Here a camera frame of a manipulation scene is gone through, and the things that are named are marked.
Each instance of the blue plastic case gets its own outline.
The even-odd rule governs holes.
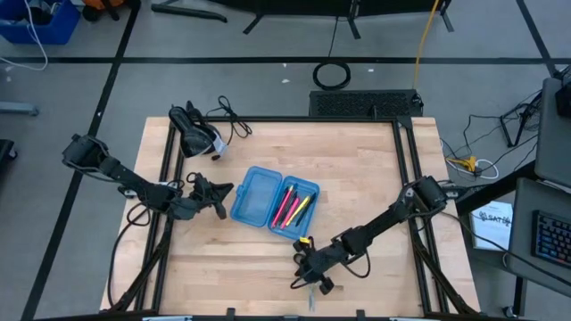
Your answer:
[[[295,226],[298,216],[284,229],[281,229],[280,226],[271,228],[271,222],[279,203],[282,201],[284,190],[290,185],[296,185],[295,190],[300,202],[305,196],[312,194],[315,194],[315,199],[307,209],[299,226]],[[297,240],[301,236],[306,236],[318,198],[319,185],[315,183],[292,176],[282,180],[282,175],[279,172],[253,166],[248,169],[244,182],[236,189],[236,200],[230,210],[230,217],[251,226],[267,226],[277,235]]]

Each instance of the pen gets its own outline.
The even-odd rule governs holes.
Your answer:
[[[285,226],[289,226],[292,221],[294,220],[294,218],[297,216],[297,214],[299,214],[304,208],[305,206],[307,206],[307,203],[310,201],[310,196],[305,196],[305,198],[303,199],[303,202],[300,204],[300,206],[297,207],[297,209],[295,210],[294,214],[292,215],[292,217],[290,217],[287,220],[287,223],[285,223]]]
[[[302,223],[303,217],[305,217],[305,213],[307,213],[307,210],[311,206],[313,201],[315,201],[315,194],[311,195],[310,200],[307,202],[307,205],[305,205],[305,207],[303,208],[302,214],[300,214],[300,217],[297,219],[297,222],[295,222],[296,226],[299,226]]]
[[[286,205],[286,203],[287,203],[287,200],[288,200],[289,197],[291,196],[293,189],[294,189],[294,186],[293,186],[293,185],[290,185],[289,188],[288,188],[288,190],[287,190],[287,193],[285,194],[284,200],[282,201],[282,204],[279,205],[279,209],[277,210],[277,213],[276,213],[276,216],[274,217],[274,220],[271,222],[271,228],[276,227],[276,225],[277,225],[277,220],[279,219],[280,214],[282,213],[282,210],[284,210],[284,207],[285,207],[285,205]]]
[[[289,210],[292,208],[292,204],[294,204],[295,198],[297,197],[297,191],[294,190],[294,192],[292,193],[292,195],[289,197],[289,200],[287,200],[287,204],[284,207],[284,211],[283,211],[283,215],[281,215],[279,217],[279,220],[277,221],[277,224],[279,226],[282,225],[282,223],[284,223],[284,220],[286,220],[287,217],[287,213],[289,213]]]
[[[294,210],[297,207],[297,204],[300,203],[300,198],[299,197],[295,197],[294,203],[292,204],[292,207],[290,207],[289,212],[287,213],[287,216],[284,219],[284,222],[282,223],[281,229],[284,229],[286,227],[286,223],[289,222],[290,217],[292,217],[292,215],[294,214]]]

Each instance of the wooden tabletop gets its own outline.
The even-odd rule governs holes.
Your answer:
[[[157,181],[161,169],[169,120],[147,119],[135,172]],[[217,123],[228,139],[228,123]],[[253,135],[234,137],[220,160],[209,156],[186,159],[183,177],[199,171],[213,183],[242,183],[251,166],[277,170],[319,184],[321,194],[309,235],[316,247],[348,227],[363,225],[386,210],[401,190],[393,131],[385,123],[265,123],[253,122]],[[424,175],[447,178],[434,119],[414,119],[414,132]],[[406,134],[402,141],[413,180]],[[174,171],[173,153],[170,174]],[[228,214],[236,188],[224,201]],[[136,201],[127,201],[127,210]],[[453,204],[447,212],[456,215]],[[444,215],[432,220],[442,271],[474,309],[479,309],[459,224]],[[125,217],[121,226],[127,224]],[[141,268],[147,227],[133,227],[123,236],[115,260],[112,282],[117,300]],[[365,309],[368,316],[422,316],[418,281],[407,223],[378,236],[368,250],[371,273],[366,279],[336,266],[327,272],[335,289],[327,296],[316,289],[315,310],[309,310],[309,287],[290,290],[296,265],[292,241],[228,219],[219,220],[214,209],[203,210],[190,221],[175,222],[170,258],[162,295],[161,313],[224,315],[354,316]],[[352,265],[358,273],[366,260]],[[438,310],[434,282],[426,279],[431,306]],[[149,281],[146,307],[150,307],[154,276]],[[102,308],[107,308],[106,295]]]

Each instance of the keyboard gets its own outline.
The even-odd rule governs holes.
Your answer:
[[[571,268],[571,219],[534,211],[532,255]]]

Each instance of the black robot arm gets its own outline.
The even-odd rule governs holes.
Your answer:
[[[205,207],[214,206],[221,219],[226,218],[222,201],[234,187],[233,184],[213,184],[200,173],[194,174],[194,190],[188,197],[182,191],[169,186],[148,182],[113,158],[102,141],[89,136],[74,135],[71,144],[63,151],[63,164],[85,175],[115,182],[134,191],[138,199],[150,210],[164,213],[174,219],[191,219]],[[91,173],[100,173],[105,179]]]
[[[335,236],[331,239],[331,245],[316,250],[311,237],[297,241],[294,243],[294,248],[298,253],[294,256],[294,261],[299,266],[295,272],[298,278],[291,287],[296,289],[321,281],[319,289],[324,294],[329,293],[334,284],[324,273],[330,268],[337,264],[347,268],[356,259],[368,256],[367,248],[375,237],[410,218],[434,215],[445,208],[447,199],[443,189],[432,177],[422,177],[405,185],[396,202],[383,214],[365,226],[349,228]]]

